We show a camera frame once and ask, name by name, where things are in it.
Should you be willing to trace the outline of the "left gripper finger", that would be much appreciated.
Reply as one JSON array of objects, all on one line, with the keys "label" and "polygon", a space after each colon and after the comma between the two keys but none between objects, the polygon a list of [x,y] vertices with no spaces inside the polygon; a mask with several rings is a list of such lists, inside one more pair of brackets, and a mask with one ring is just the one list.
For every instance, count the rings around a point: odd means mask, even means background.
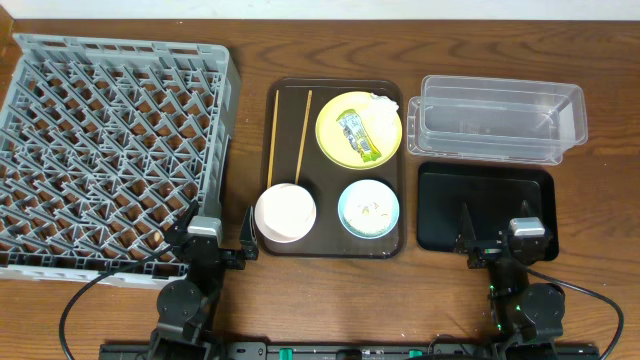
[{"label": "left gripper finger", "polygon": [[198,214],[199,203],[194,200],[177,220],[164,231],[164,242],[169,245],[183,245],[190,238],[188,227],[193,218]]},{"label": "left gripper finger", "polygon": [[241,251],[247,260],[255,261],[259,256],[259,247],[254,229],[254,208],[249,206],[246,209],[242,229],[239,237]]}]

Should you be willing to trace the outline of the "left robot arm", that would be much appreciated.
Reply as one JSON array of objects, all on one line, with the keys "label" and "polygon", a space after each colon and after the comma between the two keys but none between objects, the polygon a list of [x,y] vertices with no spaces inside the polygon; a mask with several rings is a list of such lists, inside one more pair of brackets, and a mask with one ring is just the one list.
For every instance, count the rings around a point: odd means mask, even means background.
[{"label": "left robot arm", "polygon": [[186,277],[165,285],[156,307],[156,329],[146,353],[149,360],[227,359],[228,347],[211,334],[211,327],[223,290],[225,272],[243,270],[257,260],[259,249],[254,229],[254,208],[243,220],[239,249],[225,249],[218,237],[198,234],[189,226],[196,219],[199,204],[187,210],[164,232],[170,251],[188,266]]}]

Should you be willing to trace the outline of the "wooden chopstick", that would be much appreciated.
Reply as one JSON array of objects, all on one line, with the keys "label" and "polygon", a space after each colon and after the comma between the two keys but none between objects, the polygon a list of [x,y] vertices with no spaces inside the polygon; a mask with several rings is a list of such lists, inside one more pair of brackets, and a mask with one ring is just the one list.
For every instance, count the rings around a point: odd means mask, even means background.
[{"label": "wooden chopstick", "polygon": [[274,170],[274,164],[275,164],[277,122],[278,122],[278,111],[279,111],[279,93],[280,93],[280,91],[276,90],[275,99],[274,99],[274,107],[273,107],[271,138],[270,138],[269,163],[268,163],[268,173],[267,173],[267,188],[270,188],[272,186],[272,184],[273,184],[273,170]]},{"label": "wooden chopstick", "polygon": [[308,90],[300,143],[299,143],[298,157],[297,157],[297,163],[296,163],[296,172],[295,172],[296,185],[299,183],[302,161],[304,157],[304,148],[306,143],[306,135],[307,135],[308,122],[309,122],[309,116],[310,116],[310,110],[311,110],[311,104],[312,104],[312,95],[313,95],[313,91]]}]

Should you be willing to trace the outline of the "green snack wrapper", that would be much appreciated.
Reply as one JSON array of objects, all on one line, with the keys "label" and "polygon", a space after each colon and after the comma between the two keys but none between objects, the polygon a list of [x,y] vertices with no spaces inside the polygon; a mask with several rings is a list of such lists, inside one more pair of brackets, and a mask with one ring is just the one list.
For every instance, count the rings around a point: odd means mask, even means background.
[{"label": "green snack wrapper", "polygon": [[363,162],[371,162],[381,157],[380,151],[369,137],[362,118],[354,109],[342,112],[336,122],[342,128],[343,134],[350,146],[356,151]]}]

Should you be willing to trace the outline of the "light blue bowl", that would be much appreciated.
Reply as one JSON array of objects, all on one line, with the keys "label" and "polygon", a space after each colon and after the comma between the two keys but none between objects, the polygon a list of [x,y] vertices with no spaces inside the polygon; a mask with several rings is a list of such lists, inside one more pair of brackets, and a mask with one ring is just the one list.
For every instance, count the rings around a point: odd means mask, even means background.
[{"label": "light blue bowl", "polygon": [[347,186],[337,205],[342,226],[352,235],[366,240],[389,234],[400,217],[400,204],[394,191],[384,183],[364,179]]}]

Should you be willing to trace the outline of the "pile of rice scraps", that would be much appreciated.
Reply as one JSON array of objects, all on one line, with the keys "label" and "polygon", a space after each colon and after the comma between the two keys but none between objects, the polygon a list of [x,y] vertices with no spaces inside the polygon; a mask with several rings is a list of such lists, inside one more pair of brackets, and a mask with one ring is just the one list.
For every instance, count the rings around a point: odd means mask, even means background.
[{"label": "pile of rice scraps", "polygon": [[374,232],[386,228],[390,222],[388,206],[370,202],[359,204],[350,210],[349,224],[363,232]]}]

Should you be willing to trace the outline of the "white tissue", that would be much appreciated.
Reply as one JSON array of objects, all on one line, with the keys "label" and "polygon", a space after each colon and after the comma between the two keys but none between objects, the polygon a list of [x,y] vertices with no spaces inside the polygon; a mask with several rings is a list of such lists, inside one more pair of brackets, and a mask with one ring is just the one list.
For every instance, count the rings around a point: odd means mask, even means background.
[{"label": "white tissue", "polygon": [[397,139],[398,104],[387,96],[367,93],[360,112],[364,128],[376,145],[393,147]]}]

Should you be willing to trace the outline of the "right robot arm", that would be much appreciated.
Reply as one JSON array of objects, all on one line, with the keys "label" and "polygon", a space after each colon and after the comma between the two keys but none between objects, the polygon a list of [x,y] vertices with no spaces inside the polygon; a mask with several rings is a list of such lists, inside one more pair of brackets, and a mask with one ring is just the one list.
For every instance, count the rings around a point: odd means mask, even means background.
[{"label": "right robot arm", "polygon": [[490,240],[476,237],[468,207],[461,207],[455,250],[468,256],[467,267],[489,272],[488,300],[491,315],[501,336],[489,346],[494,359],[506,359],[521,346],[554,348],[553,340],[563,334],[565,294],[557,285],[529,281],[529,266],[545,258],[551,231],[533,217],[527,202],[521,215]]}]

